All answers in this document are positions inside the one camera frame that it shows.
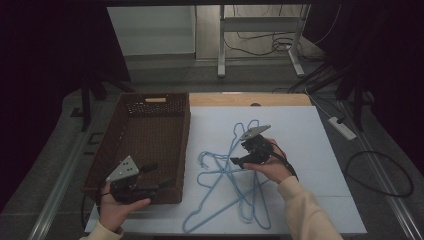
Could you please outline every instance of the brown wicker basket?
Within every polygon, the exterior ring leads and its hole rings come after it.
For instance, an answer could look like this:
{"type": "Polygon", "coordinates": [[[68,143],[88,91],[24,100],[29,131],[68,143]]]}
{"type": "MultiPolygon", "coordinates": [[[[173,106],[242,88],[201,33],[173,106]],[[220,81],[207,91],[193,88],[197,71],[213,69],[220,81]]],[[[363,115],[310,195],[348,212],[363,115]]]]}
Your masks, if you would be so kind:
{"type": "Polygon", "coordinates": [[[159,189],[152,204],[180,203],[190,116],[188,93],[122,94],[82,192],[95,201],[99,183],[119,162],[131,156],[139,167],[158,163],[157,170],[142,174],[138,185],[151,186],[173,179],[159,189]]]}

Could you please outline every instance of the white panel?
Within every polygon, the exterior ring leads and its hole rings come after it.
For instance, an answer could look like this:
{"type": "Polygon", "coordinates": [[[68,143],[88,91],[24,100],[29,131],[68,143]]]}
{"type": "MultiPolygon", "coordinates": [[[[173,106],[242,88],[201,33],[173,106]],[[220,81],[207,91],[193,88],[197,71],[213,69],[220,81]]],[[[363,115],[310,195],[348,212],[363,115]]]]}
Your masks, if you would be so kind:
{"type": "Polygon", "coordinates": [[[124,56],[194,52],[190,6],[109,7],[124,56]]]}

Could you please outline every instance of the basket handle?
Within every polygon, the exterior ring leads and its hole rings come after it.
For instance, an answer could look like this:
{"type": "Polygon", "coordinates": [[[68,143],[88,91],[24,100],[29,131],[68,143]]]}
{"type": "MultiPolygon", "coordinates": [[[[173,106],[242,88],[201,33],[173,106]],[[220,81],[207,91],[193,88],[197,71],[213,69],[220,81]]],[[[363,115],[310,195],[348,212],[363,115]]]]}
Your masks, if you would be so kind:
{"type": "Polygon", "coordinates": [[[146,103],[166,103],[166,98],[146,98],[146,103]]]}

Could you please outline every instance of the white power strip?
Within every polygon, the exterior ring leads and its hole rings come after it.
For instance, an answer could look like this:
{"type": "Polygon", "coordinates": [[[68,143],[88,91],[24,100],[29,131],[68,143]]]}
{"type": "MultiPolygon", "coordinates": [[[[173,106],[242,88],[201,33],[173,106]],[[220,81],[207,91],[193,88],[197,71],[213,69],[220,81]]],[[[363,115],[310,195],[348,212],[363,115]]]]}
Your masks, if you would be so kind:
{"type": "Polygon", "coordinates": [[[333,125],[339,131],[348,141],[353,140],[356,138],[356,135],[350,131],[344,123],[337,123],[338,119],[336,117],[332,117],[328,119],[328,122],[333,125]]]}

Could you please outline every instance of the human hand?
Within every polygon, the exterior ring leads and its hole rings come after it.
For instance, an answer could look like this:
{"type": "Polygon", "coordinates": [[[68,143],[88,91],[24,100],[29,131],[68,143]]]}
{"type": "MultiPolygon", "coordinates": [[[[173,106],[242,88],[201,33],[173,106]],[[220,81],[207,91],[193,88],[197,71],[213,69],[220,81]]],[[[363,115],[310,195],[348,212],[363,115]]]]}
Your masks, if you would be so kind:
{"type": "MultiPolygon", "coordinates": [[[[286,154],[282,152],[277,147],[277,142],[274,139],[266,138],[268,141],[271,142],[273,150],[276,154],[286,157],[286,154]]],[[[284,164],[277,159],[274,156],[271,156],[266,162],[263,164],[256,164],[256,163],[244,163],[243,167],[245,169],[258,171],[263,173],[268,179],[271,181],[276,182],[277,184],[280,184],[280,182],[284,181],[284,179],[292,176],[290,171],[284,166],[284,164]]]]}
{"type": "Polygon", "coordinates": [[[137,210],[149,205],[149,198],[131,203],[121,204],[115,201],[110,192],[110,183],[102,189],[102,199],[100,203],[100,223],[112,232],[117,232],[128,215],[137,210]]]}

